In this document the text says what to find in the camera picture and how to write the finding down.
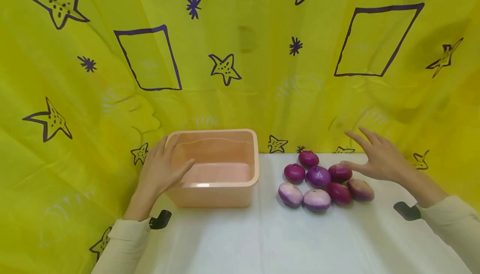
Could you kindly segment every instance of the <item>pink plastic container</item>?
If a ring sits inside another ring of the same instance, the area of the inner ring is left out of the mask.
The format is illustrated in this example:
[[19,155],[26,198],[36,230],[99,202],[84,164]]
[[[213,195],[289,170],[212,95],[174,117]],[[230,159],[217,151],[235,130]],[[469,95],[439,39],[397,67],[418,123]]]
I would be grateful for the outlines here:
[[173,169],[195,165],[167,191],[178,207],[247,207],[259,176],[257,135],[250,129],[178,131]]

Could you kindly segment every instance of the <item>white tablecloth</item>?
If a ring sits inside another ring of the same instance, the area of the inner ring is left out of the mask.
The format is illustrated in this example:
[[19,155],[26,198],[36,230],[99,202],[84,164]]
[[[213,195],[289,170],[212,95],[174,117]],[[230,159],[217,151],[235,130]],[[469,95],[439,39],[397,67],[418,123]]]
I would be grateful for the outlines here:
[[[245,209],[177,209],[161,198],[153,214],[173,213],[152,231],[138,274],[468,274],[461,259],[423,220],[406,221],[394,209],[415,200],[400,186],[354,172],[375,200],[333,205],[324,214],[291,209],[278,198],[283,169],[297,154],[260,154],[260,179]],[[364,154],[319,154],[328,168]],[[310,189],[303,182],[303,192]]]

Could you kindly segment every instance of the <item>yellow backdrop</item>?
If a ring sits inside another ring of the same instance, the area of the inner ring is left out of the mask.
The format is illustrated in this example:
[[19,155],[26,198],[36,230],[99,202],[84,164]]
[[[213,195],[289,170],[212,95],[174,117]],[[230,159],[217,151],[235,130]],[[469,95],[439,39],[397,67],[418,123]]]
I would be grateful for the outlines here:
[[1,273],[89,273],[177,130],[358,153],[365,126],[480,208],[480,0],[1,2]]

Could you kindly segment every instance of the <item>purple onion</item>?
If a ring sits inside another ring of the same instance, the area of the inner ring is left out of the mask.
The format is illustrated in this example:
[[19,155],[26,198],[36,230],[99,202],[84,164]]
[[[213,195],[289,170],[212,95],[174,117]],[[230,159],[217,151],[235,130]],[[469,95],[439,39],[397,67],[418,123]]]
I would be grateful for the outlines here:
[[285,204],[291,207],[299,207],[303,200],[301,191],[288,182],[284,182],[278,187],[278,195]]
[[360,179],[350,179],[347,181],[347,187],[358,201],[372,201],[375,193],[368,183]]
[[306,167],[316,166],[320,162],[318,156],[312,151],[301,151],[299,161]]
[[307,181],[316,188],[323,188],[331,182],[330,173],[321,166],[313,166],[307,171]]
[[352,202],[352,194],[350,194],[346,186],[340,183],[330,182],[327,185],[327,192],[332,201],[338,205],[348,205]]
[[300,164],[289,164],[285,167],[283,173],[291,182],[299,183],[305,179],[305,169]]
[[303,203],[314,211],[326,211],[332,205],[332,199],[322,189],[311,189],[303,196]]
[[352,170],[340,163],[328,168],[333,182],[343,183],[352,177]]

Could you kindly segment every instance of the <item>cream sleeve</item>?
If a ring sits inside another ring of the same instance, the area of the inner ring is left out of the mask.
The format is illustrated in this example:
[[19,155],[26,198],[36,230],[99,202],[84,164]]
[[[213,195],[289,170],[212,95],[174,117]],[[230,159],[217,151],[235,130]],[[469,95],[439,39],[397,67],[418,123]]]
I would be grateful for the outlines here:
[[477,212],[456,196],[429,208],[417,204],[423,219],[458,254],[473,274],[480,274],[480,220]]
[[133,274],[147,245],[149,220],[117,220],[92,274]]

